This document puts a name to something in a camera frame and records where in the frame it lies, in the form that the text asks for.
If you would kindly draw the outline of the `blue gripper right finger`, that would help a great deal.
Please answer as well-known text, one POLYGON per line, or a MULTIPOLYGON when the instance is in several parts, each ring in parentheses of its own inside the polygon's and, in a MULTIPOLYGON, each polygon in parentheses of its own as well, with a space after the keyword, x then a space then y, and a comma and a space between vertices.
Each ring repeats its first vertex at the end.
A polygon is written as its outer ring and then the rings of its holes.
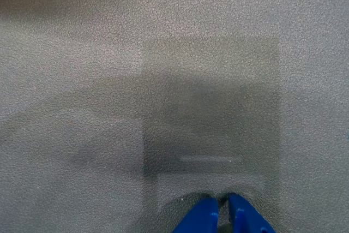
POLYGON ((244 197, 230 194, 228 209, 233 233, 276 233, 272 226, 244 197))

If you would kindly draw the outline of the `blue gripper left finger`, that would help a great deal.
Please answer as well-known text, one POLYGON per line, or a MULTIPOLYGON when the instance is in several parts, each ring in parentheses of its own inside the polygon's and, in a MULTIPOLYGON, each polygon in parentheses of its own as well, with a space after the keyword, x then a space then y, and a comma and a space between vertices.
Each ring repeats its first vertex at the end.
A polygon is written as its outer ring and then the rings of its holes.
POLYGON ((216 233, 218 219, 219 206, 217 199, 204 198, 184 216, 173 230, 173 233, 216 233))

